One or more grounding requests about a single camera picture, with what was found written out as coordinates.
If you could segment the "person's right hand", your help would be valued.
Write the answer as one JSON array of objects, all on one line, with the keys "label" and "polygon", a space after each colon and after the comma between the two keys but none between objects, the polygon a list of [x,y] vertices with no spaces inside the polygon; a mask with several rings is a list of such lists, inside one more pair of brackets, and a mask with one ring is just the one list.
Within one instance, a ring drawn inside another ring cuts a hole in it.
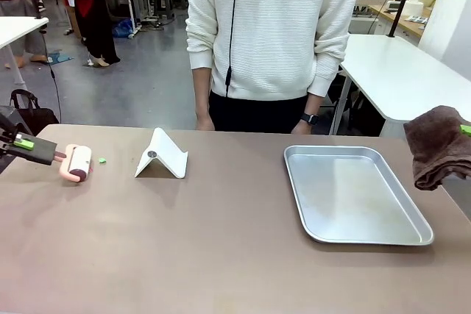
[{"label": "person's right hand", "polygon": [[199,131],[214,131],[215,127],[208,114],[196,116],[196,129]]}]

